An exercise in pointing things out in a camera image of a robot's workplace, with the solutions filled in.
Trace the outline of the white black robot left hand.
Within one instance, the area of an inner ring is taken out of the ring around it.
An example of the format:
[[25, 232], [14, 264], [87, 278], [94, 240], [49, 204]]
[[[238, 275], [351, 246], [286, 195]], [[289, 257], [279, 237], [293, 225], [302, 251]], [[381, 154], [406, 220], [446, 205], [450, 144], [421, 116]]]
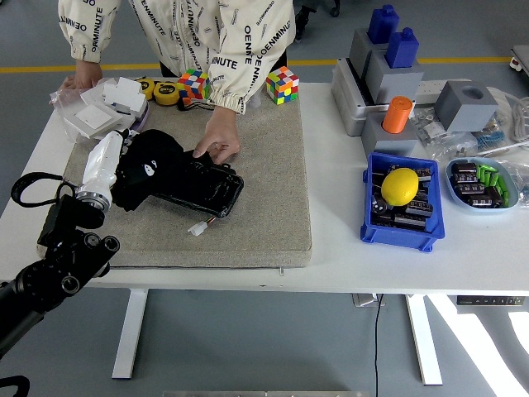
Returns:
[[122, 145], [126, 143], [125, 151], [128, 151], [132, 139], [138, 134], [139, 132], [129, 129], [111, 131], [91, 150], [82, 185], [76, 190], [77, 198], [95, 195], [111, 200], [111, 187], [117, 180], [116, 169], [122, 154]]

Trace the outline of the person's left hand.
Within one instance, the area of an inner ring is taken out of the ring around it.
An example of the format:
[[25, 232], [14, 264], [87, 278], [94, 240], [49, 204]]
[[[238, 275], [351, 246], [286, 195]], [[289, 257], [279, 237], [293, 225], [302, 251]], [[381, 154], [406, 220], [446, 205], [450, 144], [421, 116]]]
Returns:
[[220, 165], [241, 149], [236, 126], [237, 113], [228, 108], [216, 106], [207, 122], [204, 136], [196, 145], [193, 157], [209, 153], [212, 161]]

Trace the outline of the person's right hand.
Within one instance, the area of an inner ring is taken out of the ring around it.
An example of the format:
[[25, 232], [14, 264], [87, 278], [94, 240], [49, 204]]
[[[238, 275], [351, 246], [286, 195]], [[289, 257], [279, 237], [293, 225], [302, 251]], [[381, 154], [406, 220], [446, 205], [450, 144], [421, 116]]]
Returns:
[[99, 63], [77, 60], [75, 74], [67, 76], [60, 89], [91, 89], [102, 78], [102, 68]]

